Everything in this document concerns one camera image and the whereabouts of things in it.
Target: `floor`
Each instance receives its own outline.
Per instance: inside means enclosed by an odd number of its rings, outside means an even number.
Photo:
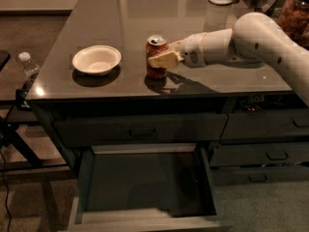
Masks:
[[[12,101],[23,83],[17,54],[29,51],[42,65],[67,17],[0,16],[0,48],[11,60],[0,72],[0,101]],[[8,107],[0,107],[4,117]],[[41,127],[20,127],[18,133],[41,159],[59,154]],[[12,145],[3,147],[8,162],[25,161]],[[12,214],[10,231],[63,231],[67,229],[76,180],[67,167],[5,172]],[[215,187],[223,216],[231,219],[231,232],[309,231],[309,182],[265,183]],[[6,188],[0,181],[0,231],[7,231]]]

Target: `bowl rim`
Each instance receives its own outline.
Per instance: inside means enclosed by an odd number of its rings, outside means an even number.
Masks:
[[[85,70],[85,69],[81,69],[78,67],[76,61],[78,59],[78,57],[83,54],[85,51],[92,51],[94,49],[107,49],[109,51],[113,51],[114,53],[116,53],[116,61],[115,61],[115,65],[112,66],[110,65],[110,68],[107,70],[105,69],[104,71],[101,71],[101,70]],[[89,47],[86,47],[86,48],[83,48],[81,50],[79,50],[72,58],[72,64],[73,66],[80,72],[82,73],[94,73],[94,74],[103,74],[103,73],[110,73],[112,69],[114,69],[116,66],[119,65],[120,61],[121,61],[121,58],[122,58],[122,55],[120,53],[120,51],[118,49],[116,49],[115,47],[113,46],[110,46],[110,45],[104,45],[104,44],[98,44],[98,45],[92,45],[92,46],[89,46]]]

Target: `red soda can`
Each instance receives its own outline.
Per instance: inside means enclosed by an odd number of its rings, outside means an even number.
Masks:
[[[152,35],[147,39],[146,43],[146,65],[147,76],[152,79],[162,79],[166,77],[167,71],[165,68],[152,68],[148,63],[148,58],[168,49],[168,43],[160,35]]]

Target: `jar with red contents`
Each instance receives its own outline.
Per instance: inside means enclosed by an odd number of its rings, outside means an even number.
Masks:
[[[299,45],[302,45],[302,36],[308,22],[309,0],[286,0],[277,23]]]
[[[152,35],[147,39],[146,43],[146,65],[147,65],[147,76],[151,79],[163,79],[167,75],[167,71],[164,68],[152,68],[148,63],[148,58],[155,56],[168,49],[168,43],[160,35]]]

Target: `black metal leg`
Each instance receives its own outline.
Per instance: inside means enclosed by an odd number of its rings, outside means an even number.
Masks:
[[[3,136],[12,143],[18,152],[24,156],[33,167],[42,167],[42,162],[38,156],[31,150],[25,141],[18,135],[18,133],[10,127],[10,125],[1,122],[0,130]]]

